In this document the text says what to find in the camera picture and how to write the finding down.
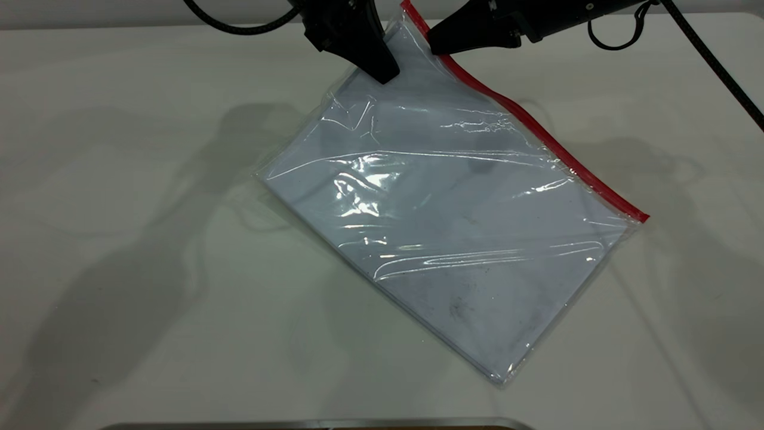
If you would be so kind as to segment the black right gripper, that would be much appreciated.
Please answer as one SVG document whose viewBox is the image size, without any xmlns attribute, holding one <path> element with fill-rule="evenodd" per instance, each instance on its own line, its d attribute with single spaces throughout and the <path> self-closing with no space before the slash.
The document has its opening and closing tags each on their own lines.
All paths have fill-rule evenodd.
<svg viewBox="0 0 764 430">
<path fill-rule="evenodd" d="M 531 42 L 630 8 L 638 1 L 467 1 L 428 33 L 432 54 L 445 56 L 485 47 L 522 45 L 512 30 L 497 30 L 495 19 L 507 19 Z"/>
</svg>

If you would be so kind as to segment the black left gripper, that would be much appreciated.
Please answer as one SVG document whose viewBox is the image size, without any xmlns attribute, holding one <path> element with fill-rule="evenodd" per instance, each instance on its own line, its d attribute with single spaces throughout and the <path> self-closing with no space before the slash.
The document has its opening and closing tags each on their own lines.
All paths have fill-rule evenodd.
<svg viewBox="0 0 764 430">
<path fill-rule="evenodd" d="M 289 1 L 300 7 L 305 36 L 319 51 L 341 56 L 380 84 L 399 75 L 384 41 L 374 1 Z"/>
</svg>

